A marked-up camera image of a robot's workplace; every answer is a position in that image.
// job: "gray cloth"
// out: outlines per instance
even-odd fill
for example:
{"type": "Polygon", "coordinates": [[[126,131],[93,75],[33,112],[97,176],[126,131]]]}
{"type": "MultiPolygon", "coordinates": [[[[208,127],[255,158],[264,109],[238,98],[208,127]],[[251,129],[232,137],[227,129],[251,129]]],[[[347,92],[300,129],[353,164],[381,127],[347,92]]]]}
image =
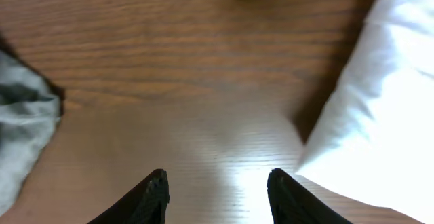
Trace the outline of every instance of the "gray cloth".
{"type": "Polygon", "coordinates": [[[59,117],[59,98],[43,78],[0,51],[0,216],[15,202],[59,117]]]}

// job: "gray fabric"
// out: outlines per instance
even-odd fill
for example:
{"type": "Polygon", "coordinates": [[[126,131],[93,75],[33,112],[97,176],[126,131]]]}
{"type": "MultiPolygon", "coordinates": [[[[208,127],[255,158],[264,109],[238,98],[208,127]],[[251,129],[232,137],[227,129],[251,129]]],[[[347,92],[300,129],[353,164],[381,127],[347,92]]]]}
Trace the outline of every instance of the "gray fabric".
{"type": "Polygon", "coordinates": [[[0,216],[51,138],[59,98],[44,80],[0,51],[0,216]]]}

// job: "wooden floor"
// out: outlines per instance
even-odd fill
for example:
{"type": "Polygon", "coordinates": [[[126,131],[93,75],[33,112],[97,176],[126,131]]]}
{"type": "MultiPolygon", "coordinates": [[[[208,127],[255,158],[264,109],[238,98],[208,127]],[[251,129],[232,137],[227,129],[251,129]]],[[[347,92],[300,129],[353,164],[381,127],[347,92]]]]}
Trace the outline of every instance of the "wooden floor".
{"type": "MultiPolygon", "coordinates": [[[[270,223],[267,172],[292,173],[372,2],[0,0],[2,49],[65,108],[0,223],[85,223],[158,167],[168,223],[270,223]]],[[[415,223],[299,180],[354,223],[415,223]]]]}

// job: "wood grain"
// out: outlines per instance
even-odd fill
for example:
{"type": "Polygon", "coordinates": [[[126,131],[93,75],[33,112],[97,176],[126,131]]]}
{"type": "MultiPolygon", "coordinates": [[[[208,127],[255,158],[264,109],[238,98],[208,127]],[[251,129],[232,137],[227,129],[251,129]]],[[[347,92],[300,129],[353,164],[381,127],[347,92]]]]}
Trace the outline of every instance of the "wood grain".
{"type": "MultiPolygon", "coordinates": [[[[372,2],[0,0],[9,52],[66,92],[57,139],[0,223],[86,222],[156,167],[173,172],[177,223],[251,223],[263,193],[249,207],[256,189],[221,181],[292,171],[372,2]]],[[[303,183],[355,223],[414,223],[303,183]]]]}
{"type": "Polygon", "coordinates": [[[0,0],[0,31],[67,110],[269,86],[308,99],[330,93],[372,1],[0,0]]]}
{"type": "MultiPolygon", "coordinates": [[[[293,172],[302,143],[284,90],[66,114],[1,224],[87,223],[156,168],[167,170],[167,223],[273,222],[267,178],[293,172]]],[[[417,223],[296,177],[353,223],[417,223]]]]}

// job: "white pillow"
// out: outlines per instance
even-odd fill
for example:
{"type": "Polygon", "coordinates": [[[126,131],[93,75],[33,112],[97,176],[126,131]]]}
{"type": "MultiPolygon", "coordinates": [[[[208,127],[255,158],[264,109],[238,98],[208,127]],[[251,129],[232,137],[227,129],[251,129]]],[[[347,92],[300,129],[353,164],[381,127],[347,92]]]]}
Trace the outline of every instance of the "white pillow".
{"type": "Polygon", "coordinates": [[[434,0],[377,0],[297,174],[434,223],[434,0]]]}

